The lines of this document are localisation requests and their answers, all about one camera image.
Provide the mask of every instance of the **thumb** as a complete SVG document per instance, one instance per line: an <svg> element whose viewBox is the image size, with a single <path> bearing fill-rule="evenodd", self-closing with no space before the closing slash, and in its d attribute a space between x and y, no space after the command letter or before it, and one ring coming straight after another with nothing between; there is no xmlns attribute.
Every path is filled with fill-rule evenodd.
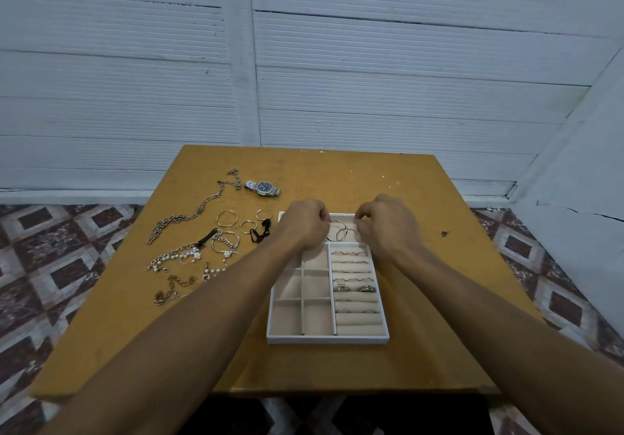
<svg viewBox="0 0 624 435"><path fill-rule="evenodd" d="M357 232L362 236L362 239L367 243L370 242L370 238L372 236L371 225L362 218L356 218L353 220L353 223L357 227Z"/></svg>

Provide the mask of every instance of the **black pants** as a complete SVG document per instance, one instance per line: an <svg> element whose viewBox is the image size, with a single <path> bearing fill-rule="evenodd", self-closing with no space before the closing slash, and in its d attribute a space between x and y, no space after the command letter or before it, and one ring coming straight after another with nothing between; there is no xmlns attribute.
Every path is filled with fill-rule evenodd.
<svg viewBox="0 0 624 435"><path fill-rule="evenodd" d="M301 425L297 435L312 433L306 421L320 397L285 398ZM380 394L349 396L332 418L343 435L371 435L376 428L394 434L494 435L488 401L478 394ZM273 420L258 399L209 397L195 411L180 435L264 435Z"/></svg>

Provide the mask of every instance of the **person's right arm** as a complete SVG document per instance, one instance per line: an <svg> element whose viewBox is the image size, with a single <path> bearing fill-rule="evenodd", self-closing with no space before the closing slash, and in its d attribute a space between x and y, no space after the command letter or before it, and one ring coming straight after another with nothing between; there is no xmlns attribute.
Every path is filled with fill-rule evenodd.
<svg viewBox="0 0 624 435"><path fill-rule="evenodd" d="M362 204L356 225L372 252L418 286L543 435L624 433L619 366L446 265L425 248L400 198L380 194Z"/></svg>

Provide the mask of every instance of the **forearm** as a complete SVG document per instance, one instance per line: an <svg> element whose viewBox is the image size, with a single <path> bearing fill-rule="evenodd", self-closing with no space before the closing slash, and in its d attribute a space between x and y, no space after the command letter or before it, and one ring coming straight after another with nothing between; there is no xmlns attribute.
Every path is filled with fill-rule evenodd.
<svg viewBox="0 0 624 435"><path fill-rule="evenodd" d="M222 376L296 246L277 233L201 283L98 372L43 433L175 432Z"/></svg>
<svg viewBox="0 0 624 435"><path fill-rule="evenodd" d="M544 435L616 433L624 426L624 372L611 361L537 321L432 253L405 253L398 265Z"/></svg>

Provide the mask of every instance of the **wooden table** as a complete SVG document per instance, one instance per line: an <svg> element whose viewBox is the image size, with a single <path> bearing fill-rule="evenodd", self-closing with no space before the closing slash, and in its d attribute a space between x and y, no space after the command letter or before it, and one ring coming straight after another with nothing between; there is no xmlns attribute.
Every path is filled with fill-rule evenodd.
<svg viewBox="0 0 624 435"><path fill-rule="evenodd" d="M260 197L227 186L222 198L209 202L199 218L170 225L155 242L146 244L159 220L192 214L205 197L218 190L216 181L227 179L225 172L233 167L240 170L243 183L249 179L273 182L282 189L280 197ZM354 213L360 203L380 192L403 198L420 221L427 245L455 269L539 318L432 155L185 146L51 354L31 394L47 400L74 394L138 332L166 312L153 304L156 291L166 288L166 274L144 272L145 266L153 257L206 235L216 226L219 211L236 211L239 223L254 219L262 208L272 210L277 218L292 200L316 197L331 212ZM240 236L240 249L250 251L255 245L246 235ZM210 248L203 257L222 261ZM422 293L391 266L376 262L376 267L390 332L388 344L268 345L267 296L215 392L249 396L296 391L496 392ZM200 277L202 268L203 260L173 265L172 272L182 278Z"/></svg>

